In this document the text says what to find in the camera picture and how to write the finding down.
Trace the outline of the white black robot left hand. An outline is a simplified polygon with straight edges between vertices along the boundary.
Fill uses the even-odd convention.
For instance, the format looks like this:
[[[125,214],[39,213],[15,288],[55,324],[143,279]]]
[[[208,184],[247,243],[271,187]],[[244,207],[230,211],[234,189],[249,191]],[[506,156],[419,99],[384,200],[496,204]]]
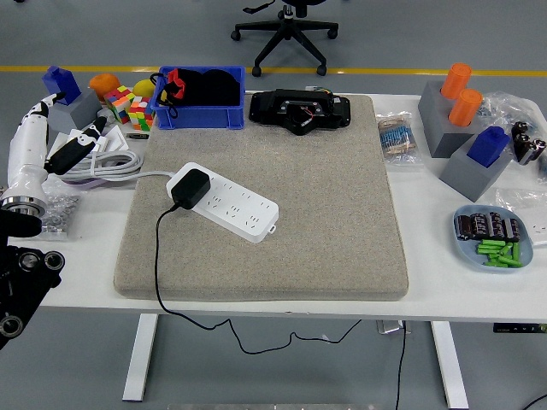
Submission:
[[[2,195],[3,209],[43,206],[46,196],[42,184],[48,176],[71,170],[91,153],[101,136],[107,123],[104,116],[97,117],[54,155],[47,156],[50,108],[64,97],[63,92],[51,94],[22,118],[9,146],[8,189]]]

